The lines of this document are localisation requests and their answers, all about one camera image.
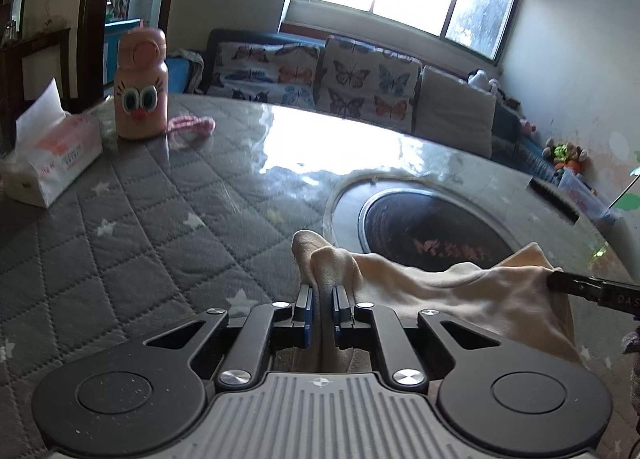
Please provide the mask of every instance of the pink strap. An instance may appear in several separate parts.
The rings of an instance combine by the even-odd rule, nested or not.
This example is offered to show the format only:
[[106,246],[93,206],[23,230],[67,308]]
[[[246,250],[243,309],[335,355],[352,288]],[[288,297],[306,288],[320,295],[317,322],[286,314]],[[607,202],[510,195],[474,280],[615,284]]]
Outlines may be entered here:
[[194,130],[202,136],[211,135],[216,127],[216,122],[209,116],[198,118],[197,116],[178,116],[169,120],[166,126],[167,134],[176,130]]

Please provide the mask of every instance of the cartoon eye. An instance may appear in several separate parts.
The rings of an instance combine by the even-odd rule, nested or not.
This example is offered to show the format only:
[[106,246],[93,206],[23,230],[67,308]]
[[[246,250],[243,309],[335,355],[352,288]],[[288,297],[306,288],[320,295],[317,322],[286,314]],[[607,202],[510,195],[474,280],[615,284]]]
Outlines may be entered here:
[[137,89],[126,89],[122,93],[122,108],[127,114],[131,114],[140,106],[140,94]]
[[149,85],[140,92],[140,107],[147,112],[153,112],[156,106],[158,106],[158,90],[153,85]]

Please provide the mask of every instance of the transparent plastic bin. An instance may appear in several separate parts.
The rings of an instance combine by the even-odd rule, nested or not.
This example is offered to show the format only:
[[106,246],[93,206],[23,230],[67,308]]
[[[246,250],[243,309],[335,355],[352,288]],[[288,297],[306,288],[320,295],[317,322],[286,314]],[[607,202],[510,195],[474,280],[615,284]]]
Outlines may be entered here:
[[606,198],[594,195],[570,170],[564,170],[558,187],[569,195],[602,235],[606,235],[620,218],[618,211],[609,209],[610,202],[603,202]]

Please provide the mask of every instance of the green wall decal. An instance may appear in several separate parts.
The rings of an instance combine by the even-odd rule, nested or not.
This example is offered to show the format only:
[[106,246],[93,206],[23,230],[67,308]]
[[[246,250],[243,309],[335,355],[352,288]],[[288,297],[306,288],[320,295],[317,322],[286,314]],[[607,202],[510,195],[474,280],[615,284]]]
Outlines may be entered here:
[[638,194],[624,194],[620,200],[616,203],[616,208],[620,208],[625,212],[631,210],[638,210],[640,208],[640,195]]

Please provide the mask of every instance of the window frame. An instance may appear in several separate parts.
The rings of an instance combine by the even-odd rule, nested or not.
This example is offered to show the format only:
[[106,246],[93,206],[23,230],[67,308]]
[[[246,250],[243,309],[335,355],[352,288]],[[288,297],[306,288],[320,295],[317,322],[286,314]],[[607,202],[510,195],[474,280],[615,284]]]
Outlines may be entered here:
[[393,24],[399,24],[403,27],[408,27],[410,29],[413,29],[414,31],[418,31],[422,34],[428,35],[431,38],[437,38],[439,40],[442,40],[443,42],[452,45],[466,53],[469,53],[470,55],[473,55],[476,58],[480,58],[483,62],[488,62],[493,66],[498,66],[500,63],[500,60],[502,58],[502,55],[504,53],[504,48],[506,46],[506,43],[509,39],[510,33],[511,33],[511,28],[513,27],[513,22],[514,22],[514,18],[515,15],[517,13],[518,10],[518,5],[520,3],[520,0],[513,0],[513,3],[511,4],[511,9],[509,10],[509,15],[507,16],[507,21],[506,24],[504,25],[504,31],[502,33],[502,37],[500,38],[500,43],[498,44],[498,49],[496,49],[495,52],[495,58],[489,58],[486,57],[482,54],[480,54],[478,51],[474,51],[473,49],[459,44],[458,42],[451,40],[449,38],[447,38],[447,31],[449,29],[449,25],[451,24],[451,20],[453,19],[453,12],[454,9],[456,7],[456,2],[458,0],[451,0],[450,4],[449,4],[449,10],[447,11],[447,16],[445,18],[444,24],[442,25],[442,30],[440,32],[439,35],[435,35],[432,33],[429,33],[428,31],[423,31],[422,29],[418,29],[417,27],[414,27],[412,25],[409,24],[405,24],[403,22],[398,22],[398,20],[393,20],[392,18],[386,18],[383,16],[379,16],[376,15],[375,13],[373,13],[373,8],[375,6],[376,0],[373,0],[371,2],[371,6],[369,7],[368,11],[363,11],[361,9],[356,9],[354,7],[350,7],[350,6],[344,6],[343,4],[334,4],[334,2],[327,2],[325,0],[305,0],[305,1],[309,1],[309,2],[321,2],[322,4],[328,5],[328,6],[332,6],[332,7],[336,7],[338,9],[349,9],[351,12],[355,12],[355,13],[362,13],[365,15],[369,15],[369,16],[373,16],[375,17],[377,20],[380,21],[384,21],[384,22],[389,22],[389,23],[393,23]]

